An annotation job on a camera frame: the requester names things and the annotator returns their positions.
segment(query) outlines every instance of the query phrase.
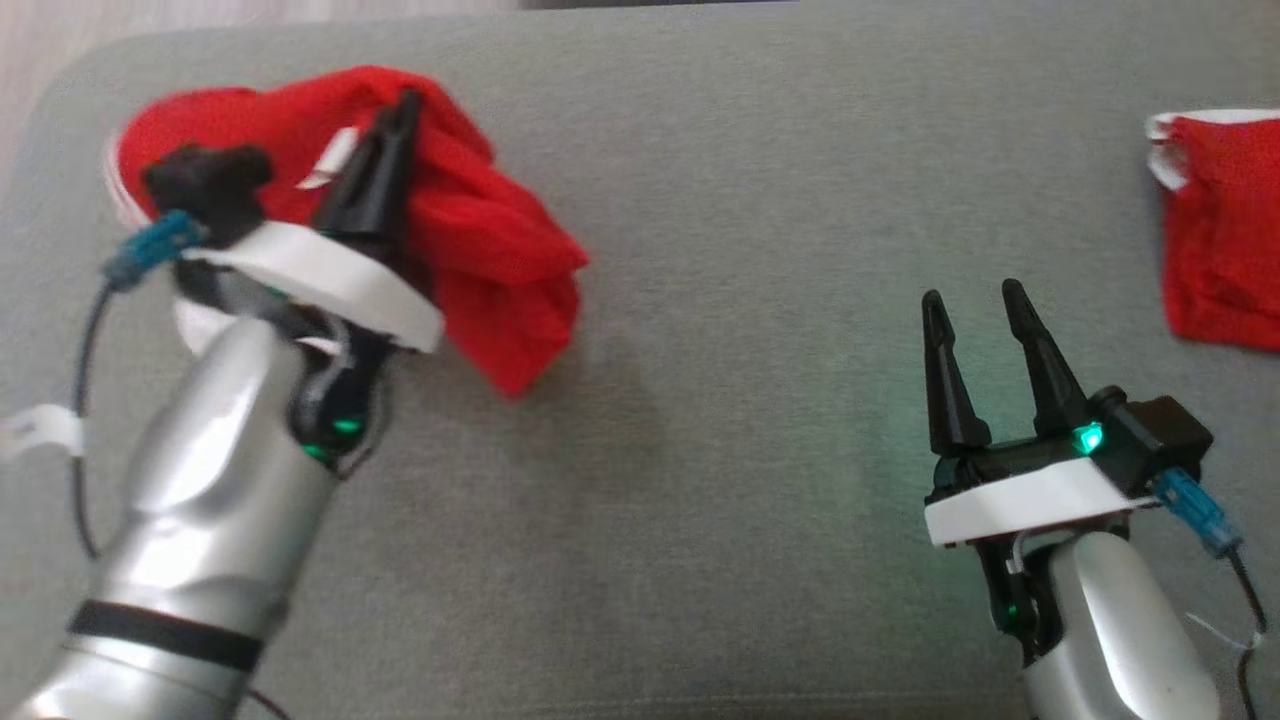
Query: red fabric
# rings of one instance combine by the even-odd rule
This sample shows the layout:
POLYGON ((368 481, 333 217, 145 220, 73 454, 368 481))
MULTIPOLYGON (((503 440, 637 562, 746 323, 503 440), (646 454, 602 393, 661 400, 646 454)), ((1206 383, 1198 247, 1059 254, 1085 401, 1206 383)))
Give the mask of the red fabric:
POLYGON ((1165 310, 1193 340, 1280 351, 1280 120, 1172 123, 1165 310))
POLYGON ((572 273, 586 254, 527 190, 493 167, 493 147, 434 81, 361 67, 284 87, 174 95, 138 114, 118 159, 129 193, 154 217, 142 170, 186 145, 253 143, 275 179, 259 197, 274 220, 307 224, 325 188, 296 190, 344 127, 367 128, 412 87, 422 94, 410 200, 406 277, 422 270, 448 337, 508 397, 568 345, 579 310, 572 273))

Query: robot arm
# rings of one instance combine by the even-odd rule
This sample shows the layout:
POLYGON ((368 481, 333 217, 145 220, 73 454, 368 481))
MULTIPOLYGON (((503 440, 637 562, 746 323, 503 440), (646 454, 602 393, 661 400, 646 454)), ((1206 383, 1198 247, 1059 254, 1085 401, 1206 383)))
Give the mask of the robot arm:
POLYGON ((19 719, 233 715, 338 486, 291 419, 303 350, 242 318, 157 414, 128 516, 19 719))
POLYGON ((1199 474, 1212 436, 1172 398, 1085 400, 1016 281, 1004 286, 1036 400, 1036 437, 992 445, 956 364, 955 333, 924 296, 929 437, 941 456, 925 520, 934 544, 978 552, 996 629, 1023 647, 1038 720, 1216 720, 1217 691, 1142 557, 1125 514, 1149 482, 1199 474), (1024 553, 1036 534, 1068 539, 1024 553))

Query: gray couch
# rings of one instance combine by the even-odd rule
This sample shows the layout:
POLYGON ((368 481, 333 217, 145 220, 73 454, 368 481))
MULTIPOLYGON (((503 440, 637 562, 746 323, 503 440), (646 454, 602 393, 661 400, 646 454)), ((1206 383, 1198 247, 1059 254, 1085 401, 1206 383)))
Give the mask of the gray couch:
MULTIPOLYGON (((517 404, 449 348, 394 364, 394 427, 342 489, 260 687, 298 720, 1025 717, 977 559, 923 525, 920 295, 946 296, 997 437, 1032 416, 1005 277, 1088 391, 1179 397, 1217 434, 1206 482, 1280 611, 1280 360, 1171 337, 1142 137, 1161 110, 1280 104, 1276 37, 1268 0, 860 0, 127 41, 60 77, 20 149, 0 401, 68 396, 122 236, 100 149, 148 99, 358 63, 433 74, 591 254, 577 341, 517 404)), ((189 364, 168 293, 106 325, 104 530, 189 364)), ((0 509, 17 698, 87 570, 56 454, 3 469, 0 509)), ((1189 532, 1151 512, 1135 538, 1175 607, 1247 634, 1189 532)), ((1231 651, 1192 637, 1234 716, 1231 651)), ((1253 678, 1280 714, 1277 653, 1253 678)))

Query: white cable tie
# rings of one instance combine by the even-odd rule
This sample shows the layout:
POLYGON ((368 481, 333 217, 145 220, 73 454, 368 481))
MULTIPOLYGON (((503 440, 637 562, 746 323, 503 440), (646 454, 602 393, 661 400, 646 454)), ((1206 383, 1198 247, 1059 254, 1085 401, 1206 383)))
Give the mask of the white cable tie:
POLYGON ((1027 538, 1030 537, 1030 530, 1023 530, 1014 537, 1014 544, 1009 548, 1009 560, 1005 561, 1005 566, 1009 569, 1010 575, 1021 575, 1027 571, 1027 562, 1023 557, 1023 546, 1027 544, 1027 538))
POLYGON ((356 151, 356 143, 360 140, 360 131, 355 127, 342 128, 334 133, 333 138, 329 141, 329 146, 324 149, 320 154, 320 159, 316 160, 315 168, 311 168, 311 174, 302 179, 297 184, 298 190, 317 190, 329 184, 333 178, 338 177, 342 168, 347 165, 347 160, 351 159, 351 154, 356 151))
POLYGON ((0 420, 0 460, 9 462, 42 445, 58 445, 72 457, 82 457, 83 420, 60 405, 37 405, 0 420))

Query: wooden floor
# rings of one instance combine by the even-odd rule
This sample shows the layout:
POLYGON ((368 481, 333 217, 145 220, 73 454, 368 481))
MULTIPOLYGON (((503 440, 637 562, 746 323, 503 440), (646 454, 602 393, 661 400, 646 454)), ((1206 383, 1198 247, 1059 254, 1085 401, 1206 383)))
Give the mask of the wooden floor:
POLYGON ((0 190, 40 94, 88 50, 133 35, 218 26, 518 9, 521 0, 0 0, 0 190))

